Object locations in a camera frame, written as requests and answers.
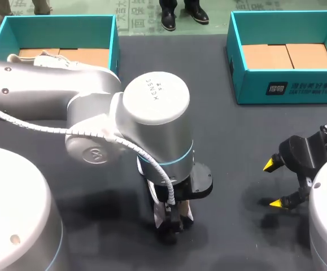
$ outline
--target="cardboard box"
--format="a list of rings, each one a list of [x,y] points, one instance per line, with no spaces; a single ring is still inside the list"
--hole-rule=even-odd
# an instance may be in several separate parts
[[[35,57],[45,50],[70,61],[118,73],[115,15],[7,16],[0,27],[0,60],[9,54]]]
[[[226,46],[239,104],[327,103],[327,11],[235,11]]]

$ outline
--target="teal box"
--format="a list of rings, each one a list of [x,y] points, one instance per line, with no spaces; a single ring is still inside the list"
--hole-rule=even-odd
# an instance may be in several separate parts
[[[243,45],[323,43],[327,11],[231,12],[226,52],[239,104],[327,103],[327,69],[248,69]]]
[[[0,61],[20,49],[109,49],[108,68],[118,74],[115,15],[7,16],[0,26]]]

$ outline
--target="robotic arm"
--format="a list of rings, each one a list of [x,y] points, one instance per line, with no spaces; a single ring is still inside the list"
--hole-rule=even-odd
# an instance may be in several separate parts
[[[194,162],[189,100],[186,84],[170,73],[139,76],[123,93],[109,70],[69,71],[0,62],[0,119],[65,134],[69,155],[84,163],[102,164],[123,149],[135,151],[141,173],[165,205],[166,234],[182,230],[176,202],[204,198],[212,190],[210,170]],[[23,121],[42,119],[66,120],[67,128]]]
[[[273,172],[286,166],[298,176],[298,191],[279,198],[270,205],[286,209],[294,209],[309,198],[312,182],[319,170],[327,162],[327,124],[320,131],[308,138],[293,135],[283,141],[278,153],[273,154],[264,171]]]

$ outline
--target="person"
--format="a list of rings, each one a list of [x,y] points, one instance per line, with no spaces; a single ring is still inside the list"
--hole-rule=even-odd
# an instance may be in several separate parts
[[[34,4],[35,15],[50,15],[50,6],[47,0],[32,0]],[[0,0],[0,25],[5,16],[11,16],[13,13],[10,9],[9,0]]]
[[[185,10],[199,24],[208,24],[208,16],[199,5],[199,0],[184,0]],[[177,0],[159,0],[162,8],[161,24],[164,29],[174,31],[176,29],[175,8]]]

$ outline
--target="box label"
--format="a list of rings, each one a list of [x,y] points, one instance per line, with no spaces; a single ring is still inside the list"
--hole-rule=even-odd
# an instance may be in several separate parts
[[[287,87],[287,82],[270,82],[266,95],[283,95]]]
[[[312,94],[312,95],[321,95],[327,94],[327,82],[301,82],[291,84],[291,89],[289,92],[290,95],[295,94]]]

